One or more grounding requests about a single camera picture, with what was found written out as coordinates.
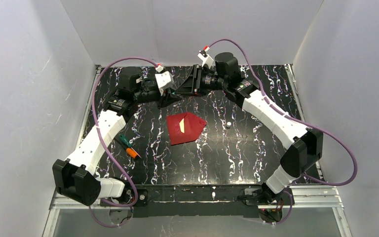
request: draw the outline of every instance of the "white backdrop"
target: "white backdrop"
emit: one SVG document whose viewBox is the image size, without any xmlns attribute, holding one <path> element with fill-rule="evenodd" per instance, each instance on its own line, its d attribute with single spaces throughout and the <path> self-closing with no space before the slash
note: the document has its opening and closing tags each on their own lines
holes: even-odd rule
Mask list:
<svg viewBox="0 0 379 237">
<path fill-rule="evenodd" d="M 0 236 L 41 236 L 94 75 L 59 0 L 0 0 Z"/>
<path fill-rule="evenodd" d="M 294 60 L 306 121 L 343 139 L 358 176 L 338 187 L 354 236 L 379 236 L 379 2 L 324 1 Z M 352 173 L 347 153 L 324 139 L 327 180 Z"/>
<path fill-rule="evenodd" d="M 254 64 L 292 63 L 323 0 L 61 1 L 96 64 L 143 56 L 192 65 L 200 49 L 221 38 L 238 42 Z M 211 52 L 223 51 L 244 62 L 228 42 Z"/>
</svg>

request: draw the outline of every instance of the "green object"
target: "green object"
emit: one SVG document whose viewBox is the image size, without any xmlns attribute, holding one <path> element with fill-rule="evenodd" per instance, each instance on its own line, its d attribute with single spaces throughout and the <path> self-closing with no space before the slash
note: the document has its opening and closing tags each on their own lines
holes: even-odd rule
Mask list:
<svg viewBox="0 0 379 237">
<path fill-rule="evenodd" d="M 133 145 L 128 142 L 128 139 L 124 135 L 119 135 L 120 141 L 124 143 L 127 147 L 132 147 Z"/>
</svg>

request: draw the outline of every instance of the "gray floor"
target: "gray floor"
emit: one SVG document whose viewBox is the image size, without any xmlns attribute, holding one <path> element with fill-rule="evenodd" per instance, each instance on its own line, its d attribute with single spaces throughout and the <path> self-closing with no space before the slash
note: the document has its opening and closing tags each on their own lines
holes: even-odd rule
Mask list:
<svg viewBox="0 0 379 237">
<path fill-rule="evenodd" d="M 99 209 L 94 210 L 94 212 L 104 223 L 111 223 L 108 210 Z M 54 236 L 341 236 L 332 208 L 293 208 L 289 220 L 276 227 L 258 223 L 258 221 L 260 221 L 259 218 L 244 219 L 239 216 L 166 216 L 134 218 L 118 229 L 99 226 L 94 222 L 87 209 L 62 209 Z"/>
</svg>

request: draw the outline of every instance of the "red envelope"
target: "red envelope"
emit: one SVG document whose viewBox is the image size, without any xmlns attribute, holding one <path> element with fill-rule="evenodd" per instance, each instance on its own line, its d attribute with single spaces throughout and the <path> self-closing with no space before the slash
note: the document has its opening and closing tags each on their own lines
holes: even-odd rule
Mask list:
<svg viewBox="0 0 379 237">
<path fill-rule="evenodd" d="M 194 114 L 182 113 L 166 116 L 166 124 L 171 145 L 177 145 L 197 140 L 207 122 Z"/>
</svg>

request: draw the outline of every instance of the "marble tabletop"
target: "marble tabletop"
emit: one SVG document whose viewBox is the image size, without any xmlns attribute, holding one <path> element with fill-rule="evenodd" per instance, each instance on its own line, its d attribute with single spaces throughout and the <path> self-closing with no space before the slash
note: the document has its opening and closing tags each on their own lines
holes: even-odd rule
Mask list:
<svg viewBox="0 0 379 237">
<path fill-rule="evenodd" d="M 252 72 L 240 67 L 248 78 Z M 191 66 L 166 67 L 175 80 L 175 88 L 191 73 Z M 300 119 L 293 90 L 283 65 L 253 66 L 264 84 L 267 95 L 291 116 Z M 111 68 L 98 85 L 96 101 L 100 112 L 103 103 L 118 86 L 121 68 Z M 143 77 L 154 77 L 153 67 L 142 67 Z M 207 125 L 200 137 L 190 143 L 171 146 L 166 116 L 191 112 L 205 119 Z M 83 137 L 94 120 L 89 111 Z M 251 114 L 229 101 L 222 91 L 204 97 L 183 100 L 158 109 L 156 102 L 140 104 L 127 123 L 125 135 L 142 159 L 134 161 L 116 142 L 109 146 L 114 157 L 124 166 L 136 184 L 227 185 L 261 184 L 279 166 L 284 148 L 278 138 Z M 317 177 L 313 166 L 307 172 Z M 124 178 L 105 154 L 96 170 L 97 177 Z M 311 183 L 301 178 L 298 183 Z"/>
</svg>

